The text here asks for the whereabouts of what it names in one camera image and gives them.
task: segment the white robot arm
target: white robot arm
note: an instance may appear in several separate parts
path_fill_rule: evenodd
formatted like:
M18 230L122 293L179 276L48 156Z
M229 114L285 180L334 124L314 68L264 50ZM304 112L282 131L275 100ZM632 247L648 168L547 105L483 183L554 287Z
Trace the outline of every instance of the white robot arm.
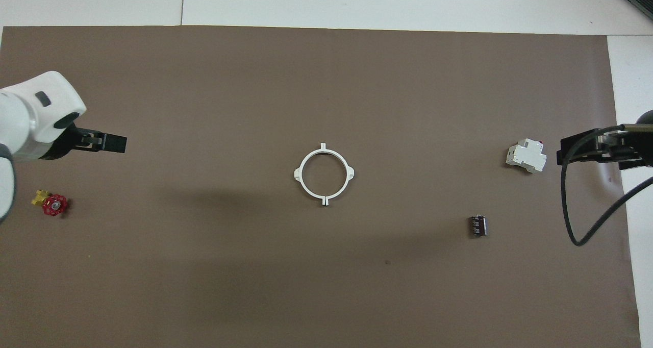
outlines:
M84 112L79 94L56 71L0 89L0 222L14 199L13 162L61 158L73 149L124 153L126 137L75 127Z

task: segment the white plastic ring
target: white plastic ring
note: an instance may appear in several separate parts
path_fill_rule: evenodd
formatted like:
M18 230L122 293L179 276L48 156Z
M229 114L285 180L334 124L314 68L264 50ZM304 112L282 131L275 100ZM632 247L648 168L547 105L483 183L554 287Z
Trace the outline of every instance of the white plastic ring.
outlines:
M306 187L306 184L304 183L304 177L303 177L304 166L306 165L306 162L308 162L308 160L313 155L318 155L318 154L330 154L330 155L333 155L334 157L340 159L340 162L342 162L342 165L345 166L345 171L347 172L347 175L345 177L345 183L342 185L340 190L338 190L338 192L336 192L335 194L332 194L332 195L318 195L318 194L315 194L315 192L312 192L311 190L309 190L308 187ZM302 187L304 188L304 190L306 190L306 192L308 192L308 195L311 195L312 197L316 197L317 199L322 199L322 205L324 205L324 206L329 205L329 199L333 199L334 197L336 197L337 195L340 195L343 191L345 191L345 188L347 187L347 184L349 183L349 181L352 178L354 178L354 169L347 164L347 161L345 160L345 158L342 157L342 155L338 154L337 152L335 152L333 150L327 150L327 145L325 143L320 143L320 148L318 150L308 153L308 155L306 157L304 157L304 160L299 165L299 168L297 168L294 171L294 179L296 179L297 181L299 181L299 183L302 184Z

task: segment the black connector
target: black connector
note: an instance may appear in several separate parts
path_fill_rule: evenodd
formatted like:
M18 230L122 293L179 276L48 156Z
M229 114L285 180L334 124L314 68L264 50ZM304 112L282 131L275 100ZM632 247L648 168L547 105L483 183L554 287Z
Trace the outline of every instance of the black connector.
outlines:
M469 218L471 223L471 234L476 237L488 235L488 222L482 215L475 215Z

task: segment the white floor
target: white floor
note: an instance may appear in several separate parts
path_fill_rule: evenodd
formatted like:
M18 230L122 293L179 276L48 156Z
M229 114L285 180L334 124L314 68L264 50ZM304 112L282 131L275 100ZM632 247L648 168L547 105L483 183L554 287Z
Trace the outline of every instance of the white floor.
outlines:
M607 35L618 122L653 109L653 20L625 0L0 0L0 27L180 24ZM629 190L653 169L622 176ZM651 201L653 188L627 204L646 348L653 348Z

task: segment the white circuit breaker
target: white circuit breaker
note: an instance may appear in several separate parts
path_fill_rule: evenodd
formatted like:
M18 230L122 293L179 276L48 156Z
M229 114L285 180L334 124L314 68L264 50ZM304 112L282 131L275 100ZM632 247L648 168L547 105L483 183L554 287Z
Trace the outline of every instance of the white circuit breaker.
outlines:
M546 164L546 155L542 154L543 149L544 145L541 142L523 139L508 149L506 163L524 167L530 173L541 172Z

